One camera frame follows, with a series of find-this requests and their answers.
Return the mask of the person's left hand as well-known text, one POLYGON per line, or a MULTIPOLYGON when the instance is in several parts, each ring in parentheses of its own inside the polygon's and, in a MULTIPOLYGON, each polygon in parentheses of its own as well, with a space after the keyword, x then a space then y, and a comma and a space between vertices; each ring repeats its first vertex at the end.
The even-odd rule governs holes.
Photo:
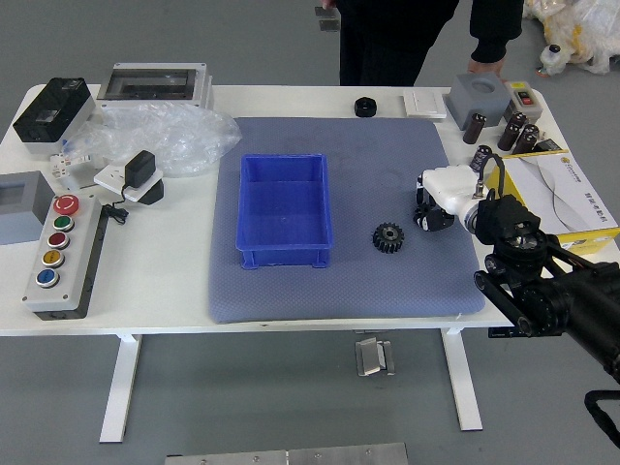
POLYGON ((471 58, 468 63, 467 72, 469 74, 492 73, 502 82, 507 80, 502 77, 502 71, 506 62, 506 58, 492 63, 479 62, 471 58))

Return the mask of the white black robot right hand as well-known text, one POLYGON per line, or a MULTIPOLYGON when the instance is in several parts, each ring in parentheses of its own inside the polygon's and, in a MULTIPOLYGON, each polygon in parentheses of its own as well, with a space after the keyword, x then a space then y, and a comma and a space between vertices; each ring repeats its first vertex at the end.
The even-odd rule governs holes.
POLYGON ((414 221, 426 232, 446 229, 456 220, 474 233, 479 202, 488 189, 467 165, 425 170, 417 181, 414 221))

